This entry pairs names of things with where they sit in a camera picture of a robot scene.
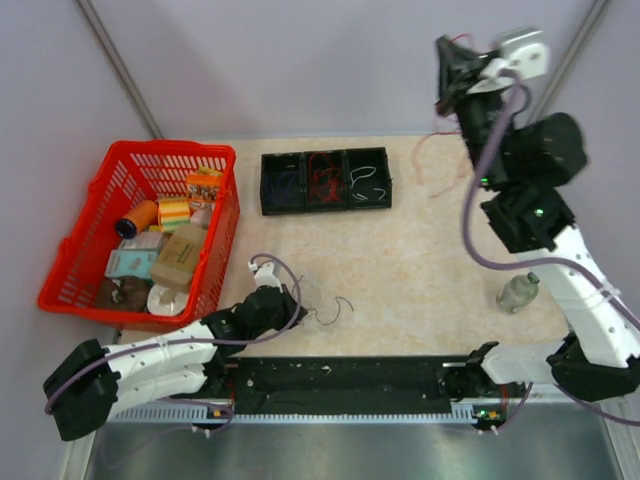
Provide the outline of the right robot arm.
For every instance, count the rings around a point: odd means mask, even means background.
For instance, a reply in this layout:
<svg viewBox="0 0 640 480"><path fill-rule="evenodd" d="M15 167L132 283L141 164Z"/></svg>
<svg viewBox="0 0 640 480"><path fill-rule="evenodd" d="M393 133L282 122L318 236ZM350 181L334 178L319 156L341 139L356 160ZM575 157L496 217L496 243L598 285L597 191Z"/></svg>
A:
<svg viewBox="0 0 640 480"><path fill-rule="evenodd" d="M512 268L540 279L561 309L568 335L548 344L484 344L468 358L466 380L487 396L514 382L554 384L597 402L639 387L639 321L591 256L560 195L587 164L578 122L558 112L523 127L517 104L527 81L546 74L550 50L540 31L501 36L485 53L441 36L437 114L455 116L474 171L463 208L479 189L493 192L481 208L515 256Z"/></svg>

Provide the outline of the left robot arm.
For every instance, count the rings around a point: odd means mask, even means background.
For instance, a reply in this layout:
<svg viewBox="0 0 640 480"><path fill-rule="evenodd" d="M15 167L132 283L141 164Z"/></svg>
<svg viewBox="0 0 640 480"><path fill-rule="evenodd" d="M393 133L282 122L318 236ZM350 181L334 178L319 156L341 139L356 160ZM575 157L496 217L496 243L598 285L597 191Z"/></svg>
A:
<svg viewBox="0 0 640 480"><path fill-rule="evenodd" d="M199 391L216 396L226 387L228 358L283 334L304 312L298 286L263 286L241 303L148 340L84 341L45 380L45 412L60 438L73 441L137 405Z"/></svg>

